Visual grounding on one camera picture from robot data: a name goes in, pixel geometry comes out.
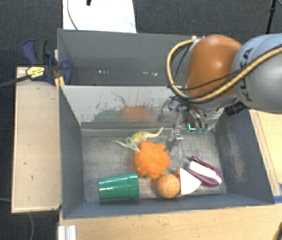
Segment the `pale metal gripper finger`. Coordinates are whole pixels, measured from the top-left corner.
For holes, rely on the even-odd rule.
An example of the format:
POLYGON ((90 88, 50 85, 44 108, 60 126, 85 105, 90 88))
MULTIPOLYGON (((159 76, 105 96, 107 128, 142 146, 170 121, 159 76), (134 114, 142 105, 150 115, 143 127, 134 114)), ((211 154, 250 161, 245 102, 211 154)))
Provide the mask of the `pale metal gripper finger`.
POLYGON ((184 140, 183 136, 181 135, 180 131, 174 132, 174 138, 175 138, 175 145, 178 146, 181 141, 184 140))
POLYGON ((168 152, 170 152, 173 149, 175 140, 176 140, 175 131, 171 130, 169 134, 167 135, 166 142, 165 142, 166 150, 168 152))

